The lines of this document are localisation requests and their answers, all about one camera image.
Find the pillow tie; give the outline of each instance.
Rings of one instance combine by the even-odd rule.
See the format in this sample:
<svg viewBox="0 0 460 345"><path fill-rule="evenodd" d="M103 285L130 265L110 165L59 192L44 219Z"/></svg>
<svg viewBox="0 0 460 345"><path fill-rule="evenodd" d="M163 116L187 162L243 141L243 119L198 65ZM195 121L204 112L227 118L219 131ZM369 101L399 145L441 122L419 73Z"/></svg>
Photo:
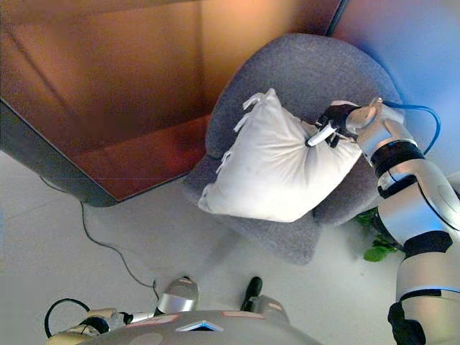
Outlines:
<svg viewBox="0 0 460 345"><path fill-rule="evenodd" d="M255 95L252 95L250 99L245 101L243 103L243 109L246 110L251 106L252 104L258 104L260 101L264 101L267 98L267 96L264 93L256 93ZM251 115L252 111L249 113L246 113L241 120L236 124L235 128L233 130L235 132L238 132L246 123L247 119L249 118L249 115Z"/></svg>
<svg viewBox="0 0 460 345"><path fill-rule="evenodd" d="M227 151L224 153L224 156L222 157L222 163L219 165L219 167L216 170L216 174L219 174L222 168L224 167L226 161L230 158L231 156L231 151Z"/></svg>

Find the white pillow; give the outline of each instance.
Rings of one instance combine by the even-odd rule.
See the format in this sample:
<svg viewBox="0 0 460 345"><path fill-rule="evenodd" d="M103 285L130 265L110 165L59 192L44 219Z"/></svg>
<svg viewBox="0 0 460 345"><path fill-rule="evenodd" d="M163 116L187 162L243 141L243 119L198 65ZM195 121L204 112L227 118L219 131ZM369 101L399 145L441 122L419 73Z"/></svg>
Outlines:
<svg viewBox="0 0 460 345"><path fill-rule="evenodd" d="M358 160L358 146L340 140L306 147L317 129L284 109L272 88L243 104L254 108L235 127L235 143L222 158L215 183L198 206L209 213L291 222L317 206Z"/></svg>

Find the green plant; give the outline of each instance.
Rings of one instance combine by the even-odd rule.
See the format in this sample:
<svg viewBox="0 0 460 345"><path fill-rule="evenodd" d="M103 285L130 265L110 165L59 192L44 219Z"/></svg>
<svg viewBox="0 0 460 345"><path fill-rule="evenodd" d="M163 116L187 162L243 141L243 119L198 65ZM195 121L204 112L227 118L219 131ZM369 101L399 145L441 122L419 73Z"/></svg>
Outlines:
<svg viewBox="0 0 460 345"><path fill-rule="evenodd" d="M356 221L366 230L376 226L377 208L360 213L356 216ZM382 261L389 253L396 252L395 245L388 242L381 234L376 235L372 242L372 248L364 253L364 260L370 262Z"/></svg>
<svg viewBox="0 0 460 345"><path fill-rule="evenodd" d="M372 248L364 253L364 260L370 262L382 261L389 253L396 252L397 249L389 243L382 235L378 234L372 242Z"/></svg>

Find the plant leaf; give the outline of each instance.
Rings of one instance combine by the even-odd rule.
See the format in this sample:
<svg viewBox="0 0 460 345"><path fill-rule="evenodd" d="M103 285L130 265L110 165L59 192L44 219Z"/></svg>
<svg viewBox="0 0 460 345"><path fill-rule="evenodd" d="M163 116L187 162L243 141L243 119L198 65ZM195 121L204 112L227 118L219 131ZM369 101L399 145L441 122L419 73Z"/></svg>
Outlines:
<svg viewBox="0 0 460 345"><path fill-rule="evenodd" d="M389 250L385 247L374 247L364 253L364 260L370 262L382 261L388 254Z"/></svg>

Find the wall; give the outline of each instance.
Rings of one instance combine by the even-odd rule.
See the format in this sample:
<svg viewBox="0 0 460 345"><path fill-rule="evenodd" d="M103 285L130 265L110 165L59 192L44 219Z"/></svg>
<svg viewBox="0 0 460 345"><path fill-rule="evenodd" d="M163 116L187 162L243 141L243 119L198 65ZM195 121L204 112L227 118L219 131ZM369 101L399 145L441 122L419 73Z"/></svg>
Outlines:
<svg viewBox="0 0 460 345"><path fill-rule="evenodd" d="M428 157L446 174L460 171L460 2L349 0L333 37L379 61L405 103L439 113L443 128ZM434 133L429 114L409 113L407 119L426 147Z"/></svg>

